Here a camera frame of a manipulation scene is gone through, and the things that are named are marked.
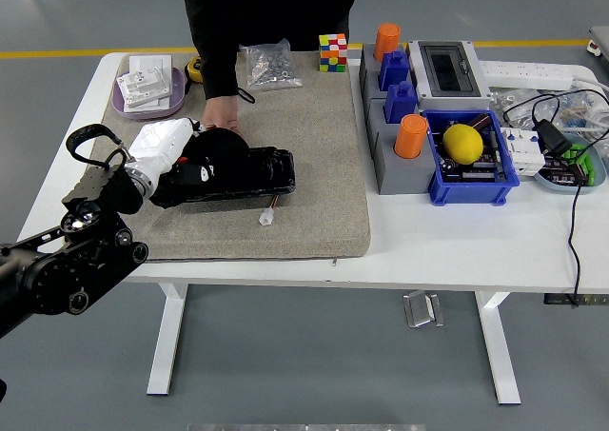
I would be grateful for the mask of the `person's right hand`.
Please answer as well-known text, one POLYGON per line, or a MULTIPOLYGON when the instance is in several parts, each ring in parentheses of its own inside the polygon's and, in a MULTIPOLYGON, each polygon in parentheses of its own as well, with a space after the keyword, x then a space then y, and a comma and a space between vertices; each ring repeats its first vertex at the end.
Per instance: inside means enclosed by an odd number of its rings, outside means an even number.
POLYGON ((238 97, 220 96, 206 100, 201 118, 205 129, 225 128, 240 134, 238 126, 238 97))

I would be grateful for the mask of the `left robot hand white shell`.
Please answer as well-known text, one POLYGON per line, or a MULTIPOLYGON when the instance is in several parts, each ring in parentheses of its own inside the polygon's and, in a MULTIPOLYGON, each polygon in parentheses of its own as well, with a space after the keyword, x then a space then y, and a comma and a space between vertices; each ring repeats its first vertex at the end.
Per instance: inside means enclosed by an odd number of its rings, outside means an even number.
POLYGON ((130 160, 126 170, 151 195, 162 174, 172 166, 195 133, 206 129, 189 118, 169 119, 142 127, 128 149, 130 160))

